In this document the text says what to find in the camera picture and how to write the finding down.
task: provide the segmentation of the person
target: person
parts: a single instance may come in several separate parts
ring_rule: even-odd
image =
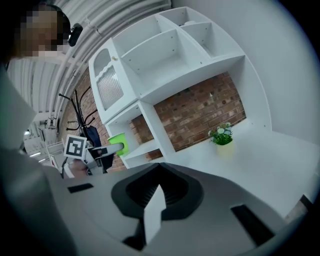
[[[81,160],[73,159],[71,162],[64,165],[64,172],[68,172],[69,175],[71,173],[73,178],[83,178],[88,175],[88,167]]]
[[[0,52],[0,147],[18,149],[36,113],[23,100],[9,80],[5,66],[12,59],[38,56],[40,51],[56,51],[66,44],[70,21],[63,11],[40,1],[6,1],[2,15],[3,45]]]
[[[70,22],[58,7],[34,0],[5,1],[1,9],[11,11],[0,17],[0,202],[8,224],[4,248],[13,254],[77,255],[45,175],[57,170],[19,152],[36,113],[14,88],[5,68],[14,58],[55,51],[68,39]],[[22,187],[29,189],[21,192]],[[22,246],[9,247],[12,241],[22,241]]]
[[[7,34],[1,62],[13,58],[36,57],[41,51],[56,51],[58,46],[67,43],[71,24],[63,11],[49,4],[29,6],[17,12],[20,17],[13,19],[4,27]]]

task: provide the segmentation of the black metal frame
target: black metal frame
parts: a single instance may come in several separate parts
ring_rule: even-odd
[[[95,118],[93,117],[91,119],[91,121],[89,123],[86,123],[87,122],[87,119],[92,116],[95,112],[97,112],[98,110],[96,109],[95,111],[91,112],[85,119],[84,119],[84,116],[83,116],[83,113],[82,113],[82,110],[81,110],[81,101],[84,97],[84,95],[87,93],[87,91],[89,91],[89,89],[91,88],[91,86],[88,87],[88,89],[86,89],[84,91],[84,93],[82,94],[81,98],[80,98],[80,101],[78,100],[78,93],[77,93],[77,90],[74,91],[74,100],[73,98],[69,98],[67,96],[64,96],[62,95],[61,93],[59,93],[59,96],[67,99],[68,101],[70,101],[72,103],[72,106],[74,108],[74,111],[75,111],[75,114],[76,114],[76,119],[77,121],[68,121],[68,124],[70,123],[78,123],[78,127],[77,128],[66,128],[67,131],[77,131],[80,129],[80,136],[81,137],[86,137],[87,140],[91,141],[90,137],[88,136],[88,133],[87,133],[87,126],[89,126],[94,120]]]

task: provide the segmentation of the green leaves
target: green leaves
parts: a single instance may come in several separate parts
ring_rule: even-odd
[[[222,123],[218,126],[217,131],[210,131],[208,135],[212,138],[212,142],[217,145],[226,145],[232,141],[231,124],[229,122]]]

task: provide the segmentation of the white flower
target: white flower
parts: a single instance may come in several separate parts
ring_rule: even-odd
[[[223,129],[223,128],[218,129],[218,134],[223,134],[224,132],[225,132],[225,129]]]

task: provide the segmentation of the shelf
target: shelf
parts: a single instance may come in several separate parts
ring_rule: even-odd
[[[161,87],[208,61],[201,47],[175,29],[137,45],[124,54],[122,60],[141,81],[140,94]]]
[[[128,160],[131,158],[135,158],[158,149],[159,149],[159,146],[157,145],[156,141],[152,139],[146,143],[141,144],[137,149],[135,149],[134,151],[126,155],[124,159]]]
[[[172,29],[161,18],[150,16],[119,33],[113,38],[113,43],[118,54],[122,56],[142,42]]]
[[[167,18],[178,26],[185,25],[186,22],[209,22],[210,20],[201,13],[188,7],[175,8],[160,13],[161,16]]]
[[[151,105],[155,105],[170,96],[194,86],[206,79],[212,78],[227,72],[235,63],[244,56],[243,52],[217,56],[212,59],[212,63],[196,68],[188,73],[181,75],[170,82],[158,87],[146,90],[140,99]]]
[[[239,46],[218,25],[213,22],[201,22],[181,27],[212,58],[239,51]]]

